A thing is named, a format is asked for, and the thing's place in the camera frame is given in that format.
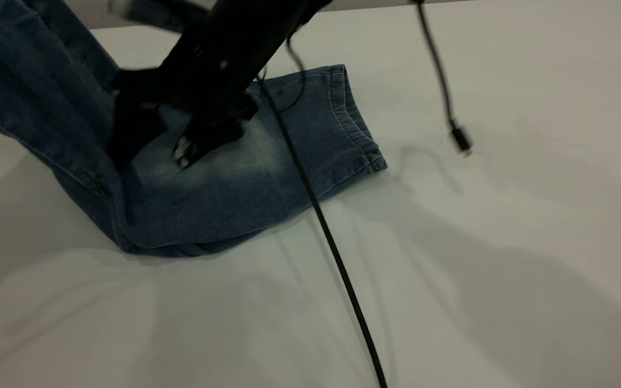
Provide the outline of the right gripper plain black finger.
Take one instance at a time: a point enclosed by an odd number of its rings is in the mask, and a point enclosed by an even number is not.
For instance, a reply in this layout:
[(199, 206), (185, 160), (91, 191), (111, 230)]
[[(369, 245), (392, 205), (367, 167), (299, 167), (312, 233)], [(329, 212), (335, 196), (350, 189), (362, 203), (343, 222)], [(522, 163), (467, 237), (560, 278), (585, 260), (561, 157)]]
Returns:
[(117, 169), (166, 131), (160, 105), (163, 102), (160, 69), (120, 70), (111, 81), (114, 93), (113, 130), (108, 155)]

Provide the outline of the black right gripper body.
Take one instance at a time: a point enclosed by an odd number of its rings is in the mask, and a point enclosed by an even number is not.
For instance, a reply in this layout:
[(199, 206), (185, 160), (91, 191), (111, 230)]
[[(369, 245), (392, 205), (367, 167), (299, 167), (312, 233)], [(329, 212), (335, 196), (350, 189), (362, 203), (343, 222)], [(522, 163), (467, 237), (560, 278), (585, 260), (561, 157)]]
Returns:
[(167, 103), (217, 117), (326, 1), (217, 1), (160, 66)]

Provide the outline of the right gripper worn-tip finger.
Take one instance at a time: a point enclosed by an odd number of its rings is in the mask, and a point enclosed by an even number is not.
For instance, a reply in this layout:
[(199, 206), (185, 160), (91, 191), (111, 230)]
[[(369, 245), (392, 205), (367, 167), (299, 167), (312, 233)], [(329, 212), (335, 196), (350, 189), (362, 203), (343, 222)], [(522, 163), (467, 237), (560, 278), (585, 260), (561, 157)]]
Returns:
[(186, 169), (217, 148), (236, 142), (244, 135), (244, 123), (256, 113), (256, 105), (239, 105), (217, 117), (193, 116), (173, 148), (173, 160)]

